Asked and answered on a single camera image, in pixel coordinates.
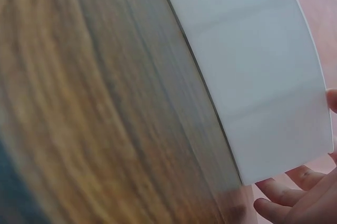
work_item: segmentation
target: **wooden surface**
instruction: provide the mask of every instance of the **wooden surface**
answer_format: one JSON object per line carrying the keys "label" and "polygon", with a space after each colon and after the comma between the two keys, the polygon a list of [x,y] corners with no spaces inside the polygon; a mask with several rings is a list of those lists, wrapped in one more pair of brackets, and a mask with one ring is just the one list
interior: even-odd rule
{"label": "wooden surface", "polygon": [[0,0],[0,223],[248,223],[166,0]]}

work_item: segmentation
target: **hand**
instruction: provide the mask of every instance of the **hand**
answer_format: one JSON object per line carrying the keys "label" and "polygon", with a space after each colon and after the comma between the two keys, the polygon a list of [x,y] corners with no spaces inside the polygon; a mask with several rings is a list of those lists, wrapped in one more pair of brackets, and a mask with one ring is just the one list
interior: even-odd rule
{"label": "hand", "polygon": [[[337,113],[337,90],[326,93],[330,109]],[[337,144],[331,158],[337,164]],[[257,199],[256,211],[274,224],[336,224],[337,168],[325,175],[300,166],[286,173],[302,190],[293,190],[267,179],[256,185],[270,199]]]}

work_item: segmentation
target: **pink background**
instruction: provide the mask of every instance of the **pink background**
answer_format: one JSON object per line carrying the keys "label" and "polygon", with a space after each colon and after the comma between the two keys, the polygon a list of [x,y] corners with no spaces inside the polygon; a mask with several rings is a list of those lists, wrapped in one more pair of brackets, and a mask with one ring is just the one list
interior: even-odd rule
{"label": "pink background", "polygon": [[[308,20],[320,55],[323,73],[328,88],[337,87],[337,0],[299,0]],[[333,115],[333,129],[337,132],[337,116]],[[328,173],[335,166],[328,156],[308,164],[314,170]],[[277,181],[296,186],[286,176],[276,177]],[[258,188],[253,188],[255,198],[263,197]],[[258,216],[259,224],[270,223]]]}

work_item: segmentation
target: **white card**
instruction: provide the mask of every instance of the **white card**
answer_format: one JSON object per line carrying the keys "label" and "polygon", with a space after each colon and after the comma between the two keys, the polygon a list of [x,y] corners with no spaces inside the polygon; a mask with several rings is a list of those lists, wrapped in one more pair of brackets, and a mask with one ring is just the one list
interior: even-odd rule
{"label": "white card", "polygon": [[170,0],[243,184],[332,152],[317,51],[296,0]]}

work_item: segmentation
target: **finger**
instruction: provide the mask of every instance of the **finger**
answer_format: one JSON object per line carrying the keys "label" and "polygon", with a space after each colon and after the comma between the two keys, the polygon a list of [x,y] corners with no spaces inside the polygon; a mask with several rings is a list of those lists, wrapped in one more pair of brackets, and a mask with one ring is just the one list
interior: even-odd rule
{"label": "finger", "polygon": [[311,190],[319,181],[322,180],[322,178],[325,177],[325,174],[315,172],[305,165],[288,171],[286,174],[298,187],[304,191]]}
{"label": "finger", "polygon": [[291,207],[281,206],[266,199],[257,199],[254,202],[254,208],[263,218],[273,224],[283,224]]}
{"label": "finger", "polygon": [[333,153],[329,154],[329,156],[337,164],[337,138],[336,137],[333,138],[333,145],[334,145],[334,151]]}
{"label": "finger", "polygon": [[329,89],[326,91],[326,99],[328,101],[329,108],[337,113],[337,90]]}
{"label": "finger", "polygon": [[292,190],[274,179],[267,179],[256,185],[272,202],[286,207],[293,207],[306,193]]}

